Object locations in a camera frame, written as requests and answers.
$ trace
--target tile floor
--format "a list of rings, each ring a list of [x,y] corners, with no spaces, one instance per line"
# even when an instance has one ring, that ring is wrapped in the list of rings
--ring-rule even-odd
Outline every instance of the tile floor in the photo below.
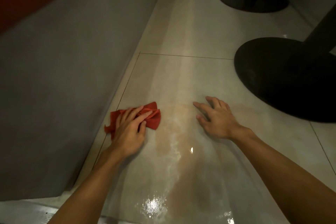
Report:
[[[135,223],[287,223],[240,150],[211,141],[197,125],[192,102],[206,95],[225,100],[243,125],[336,191],[336,125],[275,110],[243,86],[233,67],[248,40],[303,40],[311,30],[291,6],[251,14],[219,0],[158,0],[109,112],[156,101],[161,124],[147,129],[142,151],[111,186],[103,215]],[[77,184],[109,144],[102,124]],[[70,194],[33,201],[59,207]]]

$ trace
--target forearm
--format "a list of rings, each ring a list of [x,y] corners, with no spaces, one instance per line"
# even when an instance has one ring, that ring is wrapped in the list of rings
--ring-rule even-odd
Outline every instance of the forearm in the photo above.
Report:
[[[49,224],[98,223],[112,179],[115,177],[120,162],[120,158],[116,156],[102,164],[98,163],[98,166],[61,206]]]
[[[233,142],[249,159],[292,224],[336,223],[335,192],[249,129],[239,132]]]

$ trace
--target bare skin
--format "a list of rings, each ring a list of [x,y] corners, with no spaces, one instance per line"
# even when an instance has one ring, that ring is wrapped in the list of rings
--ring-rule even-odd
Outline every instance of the bare skin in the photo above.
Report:
[[[291,224],[336,223],[336,193],[302,167],[240,125],[227,103],[206,97],[212,107],[194,102],[206,113],[196,118],[211,136],[234,142],[249,159]]]
[[[111,146],[103,151],[92,172],[51,218],[49,224],[98,223],[120,163],[135,154],[144,143],[146,132],[144,120],[152,112],[147,112],[134,120],[142,109],[143,106],[133,111],[129,108],[123,116],[118,117]]]

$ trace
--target cleaning rag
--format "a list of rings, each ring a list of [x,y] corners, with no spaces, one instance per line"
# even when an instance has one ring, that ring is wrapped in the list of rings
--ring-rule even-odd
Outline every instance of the cleaning rag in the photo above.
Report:
[[[149,112],[149,111],[153,111],[153,112],[145,119],[146,127],[156,130],[161,120],[161,112],[160,112],[160,109],[158,109],[156,102],[152,102],[150,104],[145,105],[143,109],[140,112],[138,112],[136,117],[146,112]],[[118,110],[115,112],[111,112],[110,114],[111,123],[108,127],[106,125],[104,127],[105,133],[111,133],[111,140],[113,140],[114,133],[116,131],[117,118],[120,114],[123,115],[125,112],[126,110]]]

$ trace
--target person's left hand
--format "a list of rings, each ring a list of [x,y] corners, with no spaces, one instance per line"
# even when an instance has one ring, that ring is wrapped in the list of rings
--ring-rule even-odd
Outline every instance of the person's left hand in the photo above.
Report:
[[[97,166],[102,165],[112,156],[123,160],[135,154],[140,149],[145,140],[145,119],[152,113],[152,111],[149,111],[135,119],[135,116],[143,107],[140,106],[134,110],[128,108],[123,115],[119,115],[115,124],[115,136],[112,144],[102,152]]]

